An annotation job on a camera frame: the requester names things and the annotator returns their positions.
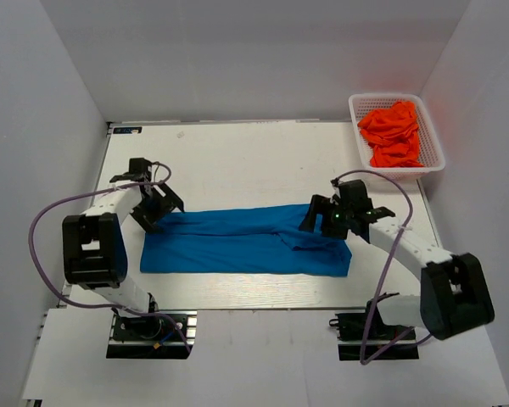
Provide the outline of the blue t shirt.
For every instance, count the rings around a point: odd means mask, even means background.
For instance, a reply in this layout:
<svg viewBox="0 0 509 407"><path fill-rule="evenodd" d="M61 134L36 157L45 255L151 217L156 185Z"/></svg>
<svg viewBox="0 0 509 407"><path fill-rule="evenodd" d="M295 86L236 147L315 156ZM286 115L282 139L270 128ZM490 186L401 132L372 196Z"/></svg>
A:
<svg viewBox="0 0 509 407"><path fill-rule="evenodd" d="M177 212L145 236L144 274L247 273L346 277L343 240L299 230L308 204Z"/></svg>

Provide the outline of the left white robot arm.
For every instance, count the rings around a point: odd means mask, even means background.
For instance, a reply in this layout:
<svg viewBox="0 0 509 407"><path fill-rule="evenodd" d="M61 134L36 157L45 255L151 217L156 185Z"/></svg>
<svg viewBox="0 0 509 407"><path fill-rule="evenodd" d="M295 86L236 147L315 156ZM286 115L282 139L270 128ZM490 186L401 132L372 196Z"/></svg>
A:
<svg viewBox="0 0 509 407"><path fill-rule="evenodd" d="M110 190L79 215L62 223L64 275L68 283L104 298L120 315L135 315L133 328L142 337L157 336L162 317L152 294L128 276L122 224L131 217L148 234L163 231L160 220L178 209L182 199L153 172L166 168L145 158L129 160L128 171L110 179Z"/></svg>

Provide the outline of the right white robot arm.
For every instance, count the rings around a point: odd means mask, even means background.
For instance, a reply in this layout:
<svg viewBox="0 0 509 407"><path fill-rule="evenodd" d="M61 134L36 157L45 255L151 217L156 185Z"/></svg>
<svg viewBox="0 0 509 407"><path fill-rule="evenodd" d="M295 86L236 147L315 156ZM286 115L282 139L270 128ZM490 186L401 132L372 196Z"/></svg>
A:
<svg viewBox="0 0 509 407"><path fill-rule="evenodd" d="M376 289L367 305L367 330L387 337L397 326L421 327L445 340L495 319L495 310L478 258L453 254L410 230L386 207L374 207L361 180L333 182L335 193L315 195L299 229L320 229L325 237L344 240L353 233L385 251L420 283L419 295L392 294Z"/></svg>

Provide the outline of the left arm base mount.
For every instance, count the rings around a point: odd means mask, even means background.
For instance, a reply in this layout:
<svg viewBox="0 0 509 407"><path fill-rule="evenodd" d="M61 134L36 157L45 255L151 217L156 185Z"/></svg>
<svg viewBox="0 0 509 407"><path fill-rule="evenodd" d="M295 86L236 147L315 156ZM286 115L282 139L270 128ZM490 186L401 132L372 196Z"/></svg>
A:
<svg viewBox="0 0 509 407"><path fill-rule="evenodd" d="M177 328L193 349L196 313L171 313L162 317L115 316L111 323L106 351L108 360L186 360L190 353Z"/></svg>

